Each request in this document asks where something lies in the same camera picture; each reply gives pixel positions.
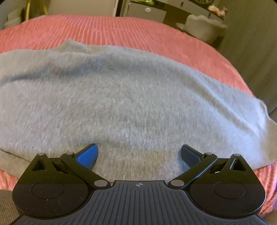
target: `blue lever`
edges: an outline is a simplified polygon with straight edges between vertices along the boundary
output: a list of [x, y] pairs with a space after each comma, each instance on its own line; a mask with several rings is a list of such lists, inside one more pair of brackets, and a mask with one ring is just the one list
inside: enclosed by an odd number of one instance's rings
[[89, 168], [98, 157], [98, 148], [96, 144], [90, 144], [81, 151], [74, 154], [74, 158], [84, 167]]

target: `pink bedspread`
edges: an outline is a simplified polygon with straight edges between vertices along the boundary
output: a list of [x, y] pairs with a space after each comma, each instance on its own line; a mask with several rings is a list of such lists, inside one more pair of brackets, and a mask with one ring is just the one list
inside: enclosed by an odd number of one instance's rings
[[[0, 31], [0, 53], [14, 49], [54, 48], [66, 39], [152, 52], [253, 95], [231, 63], [211, 46], [164, 24], [137, 18], [56, 15], [33, 19]], [[272, 211], [277, 197], [277, 163], [255, 173], [267, 194], [262, 216]], [[15, 177], [0, 170], [1, 189], [12, 190], [16, 182]]]

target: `wooden chair leg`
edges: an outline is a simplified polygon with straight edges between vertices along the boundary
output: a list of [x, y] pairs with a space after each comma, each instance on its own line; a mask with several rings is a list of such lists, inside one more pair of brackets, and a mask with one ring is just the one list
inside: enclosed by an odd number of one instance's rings
[[31, 4], [31, 0], [27, 0], [26, 12], [25, 12], [25, 21], [27, 21], [29, 19], [30, 4]]
[[45, 5], [45, 1], [44, 0], [41, 0], [42, 1], [42, 6], [43, 6], [43, 11], [44, 11], [44, 15], [48, 15], [48, 12], [47, 12], [47, 8], [46, 8], [46, 5]]

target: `silver pin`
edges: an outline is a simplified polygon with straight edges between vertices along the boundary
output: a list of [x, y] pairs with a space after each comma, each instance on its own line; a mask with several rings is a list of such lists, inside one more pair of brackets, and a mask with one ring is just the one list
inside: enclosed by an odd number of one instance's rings
[[175, 187], [181, 187], [185, 184], [182, 180], [172, 180], [170, 183]]
[[94, 185], [97, 187], [105, 187], [108, 184], [105, 180], [97, 180], [94, 182]]

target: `round black disc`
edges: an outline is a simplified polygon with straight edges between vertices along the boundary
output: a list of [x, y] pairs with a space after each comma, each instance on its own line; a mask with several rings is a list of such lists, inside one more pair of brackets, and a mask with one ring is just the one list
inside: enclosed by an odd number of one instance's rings
[[18, 209], [36, 218], [69, 214], [85, 202], [87, 195], [86, 184], [76, 176], [45, 170], [33, 172], [32, 177], [17, 184], [12, 193]]
[[198, 178], [189, 190], [193, 202], [205, 212], [222, 218], [258, 213], [265, 201], [263, 186], [234, 173], [236, 171]]

